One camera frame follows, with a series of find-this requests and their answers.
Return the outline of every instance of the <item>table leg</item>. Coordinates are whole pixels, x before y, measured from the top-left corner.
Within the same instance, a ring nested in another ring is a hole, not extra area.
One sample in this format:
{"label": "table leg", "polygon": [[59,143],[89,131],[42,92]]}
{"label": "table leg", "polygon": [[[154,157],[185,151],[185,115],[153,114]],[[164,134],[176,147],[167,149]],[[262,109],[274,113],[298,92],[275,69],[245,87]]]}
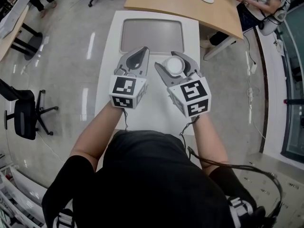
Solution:
{"label": "table leg", "polygon": [[31,53],[30,53],[29,51],[27,51],[27,50],[25,50],[25,49],[22,49],[22,48],[20,48],[20,47],[17,47],[17,46],[14,45],[14,44],[12,44],[12,45],[10,46],[10,48],[13,48],[13,49],[15,49],[16,51],[22,52],[22,53],[25,54],[25,55],[31,55]]}
{"label": "table leg", "polygon": [[26,25],[25,23],[22,24],[22,27],[26,29],[29,33],[33,34],[34,36],[38,37],[39,33],[34,31],[30,26]]}
{"label": "table leg", "polygon": [[26,42],[24,42],[24,41],[22,41],[22,40],[20,40],[18,38],[15,38],[14,42],[17,43],[17,44],[19,44],[19,45],[21,45],[21,46],[23,46],[23,47],[25,47],[26,49],[31,50],[34,53],[36,53],[38,51],[38,48],[35,48],[35,47],[29,45],[28,43],[26,43]]}
{"label": "table leg", "polygon": [[216,47],[214,47],[210,52],[208,52],[204,56],[204,60],[208,61],[210,58],[212,58],[217,53],[219,53],[220,51],[222,51],[223,49],[225,49],[227,46],[231,45],[231,43],[233,43],[236,40],[237,39],[229,36],[228,38],[226,38],[225,40],[223,40],[220,44],[218,44]]}

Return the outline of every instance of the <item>black t-shirt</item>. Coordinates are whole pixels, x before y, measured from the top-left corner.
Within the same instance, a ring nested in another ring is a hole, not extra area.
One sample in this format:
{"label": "black t-shirt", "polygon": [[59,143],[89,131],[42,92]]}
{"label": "black t-shirt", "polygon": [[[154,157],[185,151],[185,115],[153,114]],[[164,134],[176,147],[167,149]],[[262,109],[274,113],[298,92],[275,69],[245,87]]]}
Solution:
{"label": "black t-shirt", "polygon": [[82,227],[233,227],[225,195],[254,199],[230,168],[207,176],[187,157],[181,141],[153,131],[119,131],[102,169],[72,156],[47,190],[47,227],[73,199]]}

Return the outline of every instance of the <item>glossy floor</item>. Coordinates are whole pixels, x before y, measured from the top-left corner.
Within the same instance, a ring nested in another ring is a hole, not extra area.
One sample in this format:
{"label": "glossy floor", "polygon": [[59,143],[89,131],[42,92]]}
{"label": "glossy floor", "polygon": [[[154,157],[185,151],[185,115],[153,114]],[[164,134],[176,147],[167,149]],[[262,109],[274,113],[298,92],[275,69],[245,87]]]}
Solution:
{"label": "glossy floor", "polygon": [[[16,89],[30,89],[35,96],[45,89],[41,106],[59,106],[59,111],[43,115],[48,136],[39,131],[34,141],[22,139],[14,131],[14,122],[5,131],[0,124],[1,150],[11,154],[12,161],[31,179],[49,186],[63,165],[73,145],[94,117],[96,88],[107,34],[116,10],[123,10],[125,0],[57,0],[57,7],[49,9],[41,19],[31,7],[25,22],[44,35],[43,46],[31,61],[10,49],[0,63],[0,77]],[[27,41],[30,34],[23,30],[19,38]],[[264,83],[257,45],[253,32],[248,32],[251,56],[257,60],[252,118],[249,115],[246,45],[237,42],[210,61],[203,60],[201,71],[212,92],[211,118],[227,147],[232,162],[242,163],[246,154],[257,152],[264,121]],[[13,112],[14,103],[0,97],[0,112]],[[194,143],[187,137],[187,143]]]}

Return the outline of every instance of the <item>white table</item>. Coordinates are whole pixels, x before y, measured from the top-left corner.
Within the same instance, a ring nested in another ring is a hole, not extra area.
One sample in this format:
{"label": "white table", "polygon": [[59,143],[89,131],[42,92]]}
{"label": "white table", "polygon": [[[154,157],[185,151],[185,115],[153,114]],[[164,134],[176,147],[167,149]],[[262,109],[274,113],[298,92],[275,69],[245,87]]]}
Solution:
{"label": "white table", "polygon": [[[97,87],[95,104],[95,115],[109,101],[110,75],[114,74],[120,57],[120,39],[123,22],[126,19],[162,19],[179,21],[182,26],[184,54],[193,58],[200,66],[200,37],[199,23],[196,20],[183,18],[174,15],[142,12],[142,11],[117,11],[114,15],[108,39],[104,49],[104,57],[100,67],[100,74]],[[170,56],[168,53],[150,54],[148,66],[148,89],[135,110],[128,109],[128,130],[155,130],[162,133],[178,135],[185,125],[190,121],[189,118],[173,105],[168,97],[166,86],[161,77],[155,70],[155,62],[163,62]],[[117,129],[125,129],[124,116],[120,119]],[[193,128],[190,126],[186,131],[187,135],[194,135]]]}

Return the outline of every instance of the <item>sneaker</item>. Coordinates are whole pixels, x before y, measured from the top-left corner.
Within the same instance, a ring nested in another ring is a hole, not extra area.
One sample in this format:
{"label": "sneaker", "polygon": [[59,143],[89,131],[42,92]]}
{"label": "sneaker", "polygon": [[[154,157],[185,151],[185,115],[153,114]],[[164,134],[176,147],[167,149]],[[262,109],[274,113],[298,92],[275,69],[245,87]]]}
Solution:
{"label": "sneaker", "polygon": [[51,8],[54,9],[56,6],[57,6],[56,1],[55,1],[55,0],[52,1],[52,2],[51,2]]}
{"label": "sneaker", "polygon": [[209,40],[200,40],[199,45],[201,48],[207,49],[207,48],[213,48],[215,47],[210,43]]}
{"label": "sneaker", "polygon": [[42,10],[42,11],[40,11],[40,17],[43,18],[43,17],[45,16],[46,13],[47,13],[47,12],[46,12],[45,9]]}

